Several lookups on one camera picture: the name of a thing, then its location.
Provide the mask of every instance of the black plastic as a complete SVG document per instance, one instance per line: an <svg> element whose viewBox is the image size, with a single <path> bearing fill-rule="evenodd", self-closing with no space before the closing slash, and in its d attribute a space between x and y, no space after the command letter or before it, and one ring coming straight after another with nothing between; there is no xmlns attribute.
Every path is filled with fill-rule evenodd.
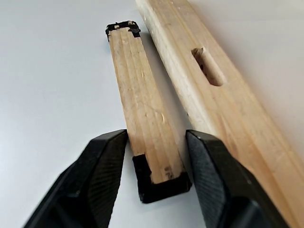
<svg viewBox="0 0 304 228"><path fill-rule="evenodd" d="M254 175L220 139L193 130L186 139L207 228L288 227Z"/></svg>
<svg viewBox="0 0 304 228"><path fill-rule="evenodd" d="M127 140L126 130L92 139L60 174L24 228L108 227Z"/></svg>
<svg viewBox="0 0 304 228"><path fill-rule="evenodd" d="M133 163L137 177L139 198L143 203L152 203L185 193L191 188L192 184L186 172L182 172L177 178L154 184L151 181L151 170L146 156L143 154L133 157Z"/></svg>
<svg viewBox="0 0 304 228"><path fill-rule="evenodd" d="M116 22L115 24L110 24L106 27L105 33L106 33L106 36L108 37L108 41L109 41L110 31L122 29L122 28L129 28L128 31L132 32L134 37L140 37L139 33L141 30L139 29L136 22L128 20L128 21L124 21L124 22L120 22L120 23Z"/></svg>

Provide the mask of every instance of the light wood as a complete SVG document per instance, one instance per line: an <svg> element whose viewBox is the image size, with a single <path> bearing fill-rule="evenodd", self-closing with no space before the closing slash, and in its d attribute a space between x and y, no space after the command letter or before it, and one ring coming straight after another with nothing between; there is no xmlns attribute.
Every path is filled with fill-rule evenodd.
<svg viewBox="0 0 304 228"><path fill-rule="evenodd" d="M304 227L303 161L194 9L186 0L136 2L193 128L220 138L290 226Z"/></svg>
<svg viewBox="0 0 304 228"><path fill-rule="evenodd" d="M179 177L184 167L141 38L128 30L110 31L111 53L131 148L134 156L145 154L157 184Z"/></svg>

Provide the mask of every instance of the wooden slat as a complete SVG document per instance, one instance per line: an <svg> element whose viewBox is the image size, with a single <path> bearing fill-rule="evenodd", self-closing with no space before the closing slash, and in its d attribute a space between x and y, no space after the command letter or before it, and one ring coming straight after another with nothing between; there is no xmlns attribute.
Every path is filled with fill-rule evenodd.
<svg viewBox="0 0 304 228"><path fill-rule="evenodd" d="M134 156L145 154L157 184L184 167L141 38L128 30L109 32L111 53Z"/></svg>
<svg viewBox="0 0 304 228"><path fill-rule="evenodd" d="M292 227L304 226L304 166L186 0L136 0L195 130L220 138Z"/></svg>

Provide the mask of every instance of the wooden strip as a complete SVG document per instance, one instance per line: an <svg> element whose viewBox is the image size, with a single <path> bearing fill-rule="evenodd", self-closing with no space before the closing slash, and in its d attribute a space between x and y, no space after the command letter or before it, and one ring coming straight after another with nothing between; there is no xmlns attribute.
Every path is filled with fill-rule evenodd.
<svg viewBox="0 0 304 228"><path fill-rule="evenodd" d="M290 226L303 226L303 161L191 5L136 2L194 129L220 138Z"/></svg>
<svg viewBox="0 0 304 228"><path fill-rule="evenodd" d="M179 177L184 167L141 38L129 30L110 31L109 42L134 156L145 154L157 184Z"/></svg>

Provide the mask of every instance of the wood grain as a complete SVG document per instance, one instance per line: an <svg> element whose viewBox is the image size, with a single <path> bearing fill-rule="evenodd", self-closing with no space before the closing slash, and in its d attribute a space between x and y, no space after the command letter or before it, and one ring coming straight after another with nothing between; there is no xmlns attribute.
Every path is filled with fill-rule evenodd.
<svg viewBox="0 0 304 228"><path fill-rule="evenodd" d="M111 53L131 148L134 156L145 154L157 184L184 167L141 38L128 30L109 32Z"/></svg>
<svg viewBox="0 0 304 228"><path fill-rule="evenodd" d="M304 226L304 165L186 0L136 0L193 128L220 138L291 227Z"/></svg>

